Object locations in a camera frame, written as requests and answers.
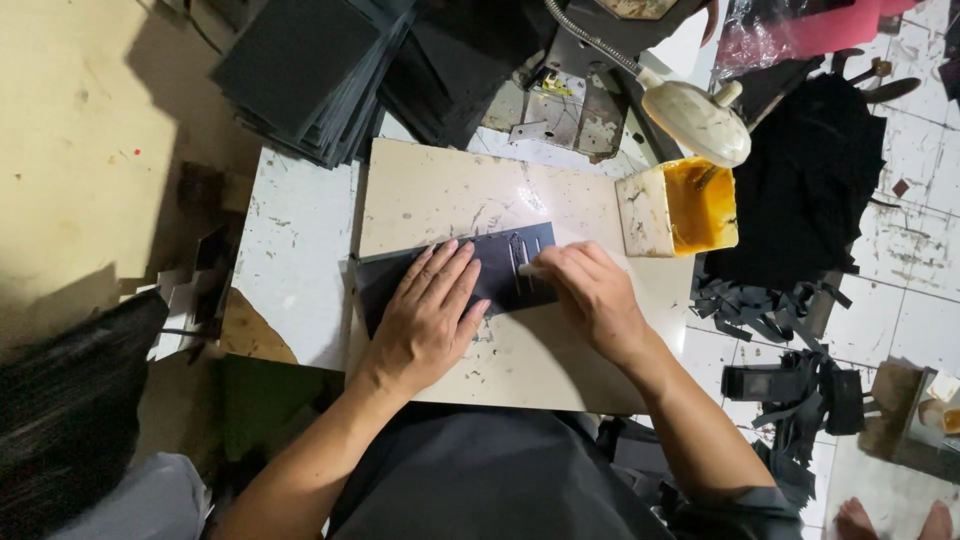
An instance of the wire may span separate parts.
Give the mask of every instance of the wire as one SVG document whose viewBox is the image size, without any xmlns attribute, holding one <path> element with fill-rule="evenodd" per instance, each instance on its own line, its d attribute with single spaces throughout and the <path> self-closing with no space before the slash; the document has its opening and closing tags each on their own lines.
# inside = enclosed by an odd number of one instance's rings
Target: wire
<svg viewBox="0 0 960 540">
<path fill-rule="evenodd" d="M 200 34 L 200 37 L 206 41 L 206 44 L 209 45 L 215 53 L 223 56 L 224 52 L 220 50 L 220 47 L 218 47 L 217 44 L 210 39 L 206 32 L 204 32 L 204 29 L 200 27 L 200 24 L 197 23 L 197 19 L 193 18 L 193 13 L 188 12 L 186 15 L 186 20 L 190 21 L 190 24 L 193 25 L 193 29 L 197 31 L 197 34 Z"/>
<path fill-rule="evenodd" d="M 543 3 L 546 4 L 546 8 L 550 14 L 553 15 L 553 18 L 557 19 L 557 22 L 559 22 L 560 25 L 566 28 L 571 34 L 593 45 L 594 48 L 610 57 L 611 60 L 619 64 L 620 67 L 626 69 L 627 72 L 634 77 L 639 75 L 642 67 L 640 67 L 635 61 L 632 61 L 624 56 L 620 51 L 617 51 L 613 47 L 610 47 L 610 45 L 607 43 L 604 43 L 599 37 L 594 36 L 593 34 L 590 34 L 586 30 L 577 26 L 576 23 L 570 20 L 566 16 L 566 13 L 560 9 L 560 6 L 557 5 L 556 0 L 543 0 Z"/>
</svg>

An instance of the beige board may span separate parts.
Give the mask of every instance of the beige board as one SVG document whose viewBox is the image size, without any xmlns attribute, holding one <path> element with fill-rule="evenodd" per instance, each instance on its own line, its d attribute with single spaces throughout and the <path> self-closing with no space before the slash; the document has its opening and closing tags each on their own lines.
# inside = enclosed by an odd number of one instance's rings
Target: beige board
<svg viewBox="0 0 960 540">
<path fill-rule="evenodd" d="M 648 322 L 679 356 L 693 259 L 627 258 L 614 180 L 378 138 L 373 142 L 359 256 L 551 222 L 558 244 L 595 240 L 631 274 Z M 350 341 L 348 374 L 367 341 L 357 316 Z M 644 411 L 627 379 L 567 324 L 556 304 L 488 319 L 461 361 L 417 399 L 601 413 Z"/>
</svg>

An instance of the white tile floor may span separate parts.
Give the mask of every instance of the white tile floor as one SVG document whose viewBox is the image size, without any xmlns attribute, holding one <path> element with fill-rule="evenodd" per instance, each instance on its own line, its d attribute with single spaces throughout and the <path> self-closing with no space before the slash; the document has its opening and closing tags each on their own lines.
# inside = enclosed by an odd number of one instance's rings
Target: white tile floor
<svg viewBox="0 0 960 540">
<path fill-rule="evenodd" d="M 864 71 L 871 58 L 882 57 L 894 63 L 894 74 L 885 82 L 903 77 L 923 81 L 908 96 L 875 109 L 876 115 L 888 119 L 887 166 L 876 198 L 901 208 L 868 206 L 860 222 L 863 235 L 852 251 L 860 275 L 845 276 L 840 285 L 853 305 L 849 311 L 834 307 L 824 336 L 836 359 L 861 370 L 865 389 L 872 385 L 876 367 L 888 356 L 960 376 L 960 346 L 953 339 L 960 332 L 960 110 L 955 102 L 947 101 L 936 73 L 943 63 L 942 32 L 948 21 L 948 4 L 949 0 L 926 0 L 904 14 L 899 36 L 878 36 L 873 43 L 860 45 L 866 54 L 848 62 L 848 78 Z M 909 189 L 898 199 L 892 188 L 901 179 Z M 757 404 L 724 401 L 720 364 L 776 364 L 786 349 L 762 340 L 741 342 L 718 332 L 711 320 L 692 314 L 687 324 L 684 365 L 748 440 L 772 442 L 769 428 L 751 428 L 758 415 Z M 797 341 L 786 345 L 803 346 Z M 810 470 L 817 475 L 818 500 L 801 513 L 806 525 L 804 539 L 835 537 L 830 524 L 840 499 L 854 495 L 869 499 L 865 505 L 876 516 L 881 537 L 915 538 L 913 526 L 923 521 L 936 495 L 920 498 L 921 503 L 911 507 L 894 493 L 890 475 L 869 473 L 882 466 L 864 454 L 857 455 L 855 437 L 840 439 L 821 433 L 815 443 Z M 838 444 L 845 445 L 846 451 L 843 465 L 834 467 L 834 455 L 840 454 Z M 831 473 L 835 483 L 843 485 L 831 483 Z M 911 478 L 920 491 L 925 482 L 929 493 L 939 493 L 942 487 L 939 480 L 920 473 Z"/>
</svg>

